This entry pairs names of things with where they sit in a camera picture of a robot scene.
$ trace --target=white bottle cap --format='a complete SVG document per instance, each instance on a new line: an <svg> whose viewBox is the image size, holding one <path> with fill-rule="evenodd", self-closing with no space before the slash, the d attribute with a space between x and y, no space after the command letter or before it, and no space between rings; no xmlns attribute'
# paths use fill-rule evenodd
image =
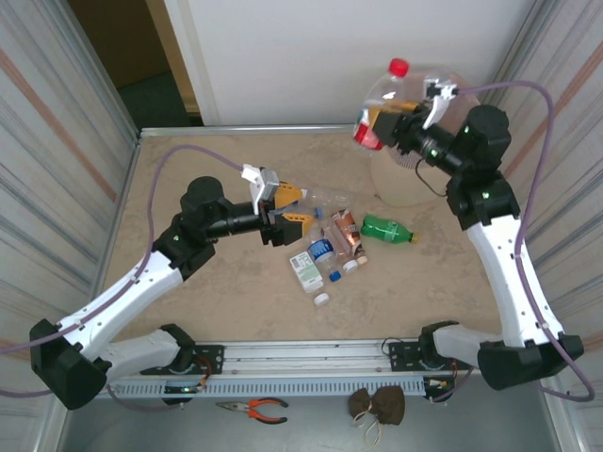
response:
<svg viewBox="0 0 603 452"><path fill-rule="evenodd" d="M356 268L358 268L358 263L356 261L349 261L343 265L343 271L346 273L352 273Z"/></svg>
<svg viewBox="0 0 603 452"><path fill-rule="evenodd" d="M329 297L329 294L320 294L314 298L314 304L317 306L324 306L329 302L330 299L331 297Z"/></svg>

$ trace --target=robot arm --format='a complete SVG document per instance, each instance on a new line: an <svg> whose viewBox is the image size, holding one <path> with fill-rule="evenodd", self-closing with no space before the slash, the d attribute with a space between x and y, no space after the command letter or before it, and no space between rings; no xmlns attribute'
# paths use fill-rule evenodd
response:
<svg viewBox="0 0 603 452"><path fill-rule="evenodd" d="M515 238L521 223L519 205L498 167L511 142L504 112L491 105L472 108L454 136L435 122L456 94L456 87L429 80L426 104L380 111L373 124L379 140L401 153L417 152L450 176L447 201L476 247L492 285L500 312L502 334L471 331L457 322L440 322L422 330L423 360L455 358L478 367L486 382L500 390L557 374L566 362L548 341L536 319L515 265ZM578 336L565 335L546 302L525 243L521 261L546 327L567 353L583 353Z"/></svg>
<svg viewBox="0 0 603 452"><path fill-rule="evenodd" d="M302 197L302 192L280 183L276 173L245 165L242 177L250 181L253 201L232 204L224 198L221 183L200 177L181 198L182 212L154 242L140 272L141 260L119 281L76 313L56 325L42 320L30 331L40 339L72 325L79 328L54 341L32 347L34 372L68 409L91 401L109 381L151 367L185 370L193 358L194 341L175 325L147 336L110 344L142 310L177 287L214 254L214 244L228 235L259 231L264 245L288 245L309 229L312 218L273 211ZM124 286L130 288L89 322L83 319L111 300Z"/></svg>

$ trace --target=tabletop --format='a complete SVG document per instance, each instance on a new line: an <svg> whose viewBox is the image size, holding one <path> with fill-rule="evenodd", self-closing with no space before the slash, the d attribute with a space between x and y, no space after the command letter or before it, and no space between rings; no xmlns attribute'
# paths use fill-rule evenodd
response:
<svg viewBox="0 0 603 452"><path fill-rule="evenodd" d="M282 181L346 189L354 194L352 213L358 223L365 213L392 218L420 233L421 239L393 245L364 237L368 264L339 282L329 282L331 301L318 308L287 261L302 251L300 242L273 248L262 245L259 233L226 237L205 266L144 310L120 338L167 323L176 323L196 341L416 337L421 327L448 319L471 329L500 332L485 270L446 200L403 208L386 205L371 181L369 157L355 148L349 134L341 133L145 137L106 286L144 253L145 206L155 166L168 149L187 143L240 165L271 168ZM188 183L202 175L218 178L231 202L250 200L249 183L237 171L201 153L179 151L162 170L155 193L155 238L179 212Z"/></svg>

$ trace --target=green bottle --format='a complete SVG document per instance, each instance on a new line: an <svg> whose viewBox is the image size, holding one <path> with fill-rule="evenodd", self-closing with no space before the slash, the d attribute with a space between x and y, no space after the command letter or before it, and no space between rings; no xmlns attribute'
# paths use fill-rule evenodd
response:
<svg viewBox="0 0 603 452"><path fill-rule="evenodd" d="M373 215L365 216L360 233L390 243L415 243L418 240L417 234L411 233L397 221L378 218Z"/></svg>

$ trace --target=red label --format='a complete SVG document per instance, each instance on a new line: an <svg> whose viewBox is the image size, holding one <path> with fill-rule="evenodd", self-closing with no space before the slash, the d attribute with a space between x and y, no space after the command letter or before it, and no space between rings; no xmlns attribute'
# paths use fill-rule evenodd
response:
<svg viewBox="0 0 603 452"><path fill-rule="evenodd" d="M369 148L372 151L379 151L383 147L375 133L363 122L356 125L354 139L365 148Z"/></svg>

